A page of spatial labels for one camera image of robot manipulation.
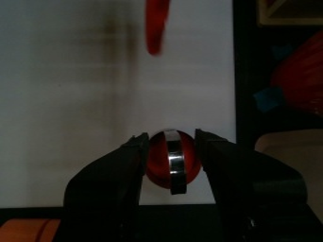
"white wall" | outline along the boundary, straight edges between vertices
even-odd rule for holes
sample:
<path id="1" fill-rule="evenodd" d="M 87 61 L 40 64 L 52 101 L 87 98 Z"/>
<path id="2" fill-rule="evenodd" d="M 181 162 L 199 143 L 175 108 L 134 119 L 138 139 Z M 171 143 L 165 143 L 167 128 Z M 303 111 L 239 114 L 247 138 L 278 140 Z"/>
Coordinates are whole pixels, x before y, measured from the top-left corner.
<path id="1" fill-rule="evenodd" d="M 230 0 L 173 0 L 163 55 L 145 0 L 3 0 L 0 207 L 60 206 L 79 170 L 133 135 L 195 128 L 235 140 Z M 145 179 L 142 204 L 214 202 Z"/>

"white surface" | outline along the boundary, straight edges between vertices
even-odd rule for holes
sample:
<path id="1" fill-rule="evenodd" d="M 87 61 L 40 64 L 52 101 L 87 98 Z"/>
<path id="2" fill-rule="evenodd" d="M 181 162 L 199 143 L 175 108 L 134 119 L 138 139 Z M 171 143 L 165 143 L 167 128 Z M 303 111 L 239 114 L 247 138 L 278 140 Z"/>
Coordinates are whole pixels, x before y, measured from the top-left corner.
<path id="1" fill-rule="evenodd" d="M 145 44 L 145 0 L 4 0 L 0 207 L 60 206 L 79 170 L 133 135 L 202 128 L 235 140 L 233 11 L 175 0 L 163 55 Z M 142 204 L 210 203 L 146 178 Z"/>

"silver band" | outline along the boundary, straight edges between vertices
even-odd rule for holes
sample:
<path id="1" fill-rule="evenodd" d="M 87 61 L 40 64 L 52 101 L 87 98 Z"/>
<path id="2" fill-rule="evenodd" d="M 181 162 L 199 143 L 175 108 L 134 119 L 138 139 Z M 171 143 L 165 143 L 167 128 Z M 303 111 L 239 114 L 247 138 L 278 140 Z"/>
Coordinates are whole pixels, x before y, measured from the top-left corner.
<path id="1" fill-rule="evenodd" d="M 171 172 L 171 193 L 187 193 L 187 172 L 181 135 L 177 130 L 165 130 Z"/>

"orange object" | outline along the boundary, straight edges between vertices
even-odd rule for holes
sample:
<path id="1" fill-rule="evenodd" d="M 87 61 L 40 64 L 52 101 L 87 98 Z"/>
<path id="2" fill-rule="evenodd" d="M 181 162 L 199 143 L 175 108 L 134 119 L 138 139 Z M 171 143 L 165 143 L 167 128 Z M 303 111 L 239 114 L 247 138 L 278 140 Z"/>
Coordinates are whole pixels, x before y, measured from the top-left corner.
<path id="1" fill-rule="evenodd" d="M 171 0 L 147 0 L 146 37 L 147 48 L 153 55 L 161 54 L 166 22 Z"/>
<path id="2" fill-rule="evenodd" d="M 59 219 L 11 219 L 0 228 L 2 242 L 52 242 Z"/>

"red object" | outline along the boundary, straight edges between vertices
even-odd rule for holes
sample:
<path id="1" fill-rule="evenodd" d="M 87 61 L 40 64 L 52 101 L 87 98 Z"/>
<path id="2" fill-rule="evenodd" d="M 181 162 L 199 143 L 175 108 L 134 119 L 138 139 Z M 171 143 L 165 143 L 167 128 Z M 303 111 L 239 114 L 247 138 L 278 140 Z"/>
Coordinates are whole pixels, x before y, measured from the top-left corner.
<path id="1" fill-rule="evenodd" d="M 171 0 L 147 0 L 146 37 L 153 55 L 161 54 Z"/>
<path id="2" fill-rule="evenodd" d="M 281 63 L 271 86 L 283 89 L 289 106 L 323 115 L 323 31 L 301 45 Z"/>
<path id="3" fill-rule="evenodd" d="M 183 131 L 179 131 L 182 151 L 187 172 L 187 184 L 195 179 L 201 161 L 197 158 L 195 139 Z M 171 168 L 169 160 L 169 148 L 165 132 L 157 133 L 150 139 L 150 158 L 147 164 L 150 180 L 163 188 L 171 189 Z"/>

